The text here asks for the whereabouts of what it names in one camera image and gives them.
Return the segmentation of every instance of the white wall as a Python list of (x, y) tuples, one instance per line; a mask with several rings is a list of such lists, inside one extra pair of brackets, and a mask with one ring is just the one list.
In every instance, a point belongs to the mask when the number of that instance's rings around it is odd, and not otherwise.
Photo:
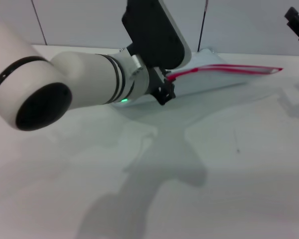
[(30, 0), (0, 0), (0, 21), (12, 26), (27, 41), (44, 44)]
[(202, 48), (218, 52), (299, 55), (297, 36), (286, 26), (299, 0), (210, 0)]
[[(131, 43), (121, 22), (126, 0), (35, 0), (49, 45), (121, 48)], [(202, 0), (165, 0), (191, 49), (197, 50)]]

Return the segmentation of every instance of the black ring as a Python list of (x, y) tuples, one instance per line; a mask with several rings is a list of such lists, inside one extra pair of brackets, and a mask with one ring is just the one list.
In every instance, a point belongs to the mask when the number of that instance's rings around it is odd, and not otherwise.
[(0, 74), (0, 85), (3, 83), (3, 81), (5, 81), (5, 79), (16, 69), (18, 69), (20, 66), (23, 66), (26, 63), (32, 62), (32, 61), (46, 61), (48, 62), (46, 59), (44, 59), (41, 56), (28, 56), (28, 57), (24, 57), (22, 59), (19, 59), (15, 62), (13, 62), (11, 65), (9, 65), (1, 74)]
[(135, 85), (135, 82), (133, 82), (132, 87), (131, 87), (131, 90), (130, 90), (130, 92), (128, 93), (128, 95), (125, 96), (125, 99), (127, 99), (127, 98), (131, 95), (132, 91), (134, 90), (134, 85)]
[(124, 69), (123, 69), (122, 65), (120, 64), (120, 62), (112, 56), (109, 56), (109, 57), (111, 57), (116, 62), (116, 64), (119, 66), (119, 69), (121, 70), (121, 73), (122, 73), (122, 88), (121, 88), (121, 91), (118, 94), (118, 96), (113, 100), (113, 102), (114, 102), (114, 101), (117, 101), (118, 98), (121, 97), (121, 95), (123, 94), (126, 81), (125, 81)]
[(107, 56), (107, 55), (101, 55), (101, 56), (104, 56), (106, 59), (108, 59), (110, 61), (110, 63), (113, 65), (113, 68), (115, 70), (115, 74), (116, 74), (116, 88), (115, 88), (115, 91), (114, 91), (114, 94), (113, 96), (110, 98), (109, 101), (107, 101), (105, 103), (106, 104), (109, 104), (109, 103), (112, 103), (114, 101), (114, 98), (115, 98), (115, 95), (117, 94), (117, 92), (119, 91), (119, 86), (120, 86), (120, 75), (119, 75), (119, 71), (118, 71), (118, 68), (117, 66), (115, 65), (115, 61), (112, 60), (111, 57)]

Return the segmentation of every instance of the white robotic arm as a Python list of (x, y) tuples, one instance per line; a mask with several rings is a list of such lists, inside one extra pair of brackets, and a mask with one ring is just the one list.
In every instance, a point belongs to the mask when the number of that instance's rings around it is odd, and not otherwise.
[(133, 43), (114, 55), (64, 52), (50, 62), (0, 24), (0, 116), (30, 131), (67, 110), (153, 95), (175, 98), (165, 69), (187, 64), (191, 52), (161, 0), (128, 0), (122, 22)]

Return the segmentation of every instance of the white tabletop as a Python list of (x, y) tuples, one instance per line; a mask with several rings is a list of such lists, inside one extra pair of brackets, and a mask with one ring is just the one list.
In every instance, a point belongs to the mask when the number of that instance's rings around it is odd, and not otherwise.
[(221, 57), (285, 69), (35, 132), (0, 119), (0, 239), (299, 239), (299, 57)]

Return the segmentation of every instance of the table surface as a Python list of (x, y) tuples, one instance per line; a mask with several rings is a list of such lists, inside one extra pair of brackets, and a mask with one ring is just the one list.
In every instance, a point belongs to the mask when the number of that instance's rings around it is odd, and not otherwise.
[(299, 57), (220, 56), (285, 69), (35, 132), (0, 119), (0, 239), (299, 239)]

